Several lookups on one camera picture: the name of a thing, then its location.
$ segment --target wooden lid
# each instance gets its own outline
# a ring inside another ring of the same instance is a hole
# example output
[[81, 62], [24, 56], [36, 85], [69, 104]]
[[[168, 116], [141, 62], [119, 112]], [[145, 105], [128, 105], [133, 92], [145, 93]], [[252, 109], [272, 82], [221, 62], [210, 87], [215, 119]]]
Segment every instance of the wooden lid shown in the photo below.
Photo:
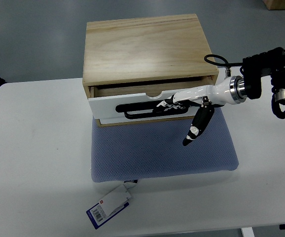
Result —
[[88, 22], [83, 85], [218, 75], [196, 14]]

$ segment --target hang tag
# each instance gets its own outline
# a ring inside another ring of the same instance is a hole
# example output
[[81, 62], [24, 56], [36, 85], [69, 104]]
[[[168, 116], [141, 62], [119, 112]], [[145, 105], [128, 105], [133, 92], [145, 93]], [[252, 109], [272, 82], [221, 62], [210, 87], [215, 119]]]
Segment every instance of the hang tag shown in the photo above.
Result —
[[128, 200], [130, 198], [130, 193], [122, 184], [100, 199], [96, 205], [87, 210], [87, 215], [94, 228], [99, 228], [129, 206]]
[[97, 203], [96, 205], [91, 207], [89, 210], [87, 210], [87, 215], [90, 218], [92, 225], [97, 230], [99, 227], [104, 225], [107, 221], [112, 219], [114, 216], [116, 216], [118, 213], [120, 213], [122, 210], [124, 210], [128, 206], [129, 206], [129, 203], [127, 202], [123, 206], [120, 206], [119, 208], [115, 209], [115, 211], [110, 216], [106, 216], [100, 204]]
[[118, 186], [112, 192], [99, 200], [104, 213], [109, 216], [116, 208], [122, 206], [131, 198], [130, 193], [124, 185]]
[[133, 179], [133, 180], [127, 180], [124, 181], [123, 185], [125, 186], [126, 189], [131, 189], [133, 187], [135, 187], [138, 183], [137, 179]]

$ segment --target wooden box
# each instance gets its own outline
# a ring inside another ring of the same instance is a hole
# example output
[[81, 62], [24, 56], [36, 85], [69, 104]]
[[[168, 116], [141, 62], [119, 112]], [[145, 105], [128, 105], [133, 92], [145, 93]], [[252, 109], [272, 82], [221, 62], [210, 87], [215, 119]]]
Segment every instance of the wooden box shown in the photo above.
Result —
[[218, 69], [196, 14], [88, 22], [83, 86], [100, 126], [177, 119], [127, 119], [115, 107], [162, 100], [176, 91], [215, 84]]
[[285, 10], [285, 0], [263, 0], [269, 10]]

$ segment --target gray floor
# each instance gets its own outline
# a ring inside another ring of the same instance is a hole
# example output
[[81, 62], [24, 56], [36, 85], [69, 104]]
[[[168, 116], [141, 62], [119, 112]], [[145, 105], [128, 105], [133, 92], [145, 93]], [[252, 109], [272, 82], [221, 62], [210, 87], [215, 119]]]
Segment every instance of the gray floor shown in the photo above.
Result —
[[[198, 15], [212, 52], [230, 62], [285, 47], [285, 11], [268, 11], [262, 0], [0, 0], [0, 76], [8, 82], [80, 78], [87, 22], [188, 13]], [[278, 226], [254, 233], [285, 237]]]

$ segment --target blue cushion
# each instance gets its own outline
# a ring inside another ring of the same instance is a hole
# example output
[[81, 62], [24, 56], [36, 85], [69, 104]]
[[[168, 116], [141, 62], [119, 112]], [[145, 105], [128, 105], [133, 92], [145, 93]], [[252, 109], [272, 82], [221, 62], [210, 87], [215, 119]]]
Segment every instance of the blue cushion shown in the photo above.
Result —
[[98, 127], [93, 120], [94, 182], [235, 170], [237, 155], [220, 108], [204, 133], [184, 147], [192, 120]]

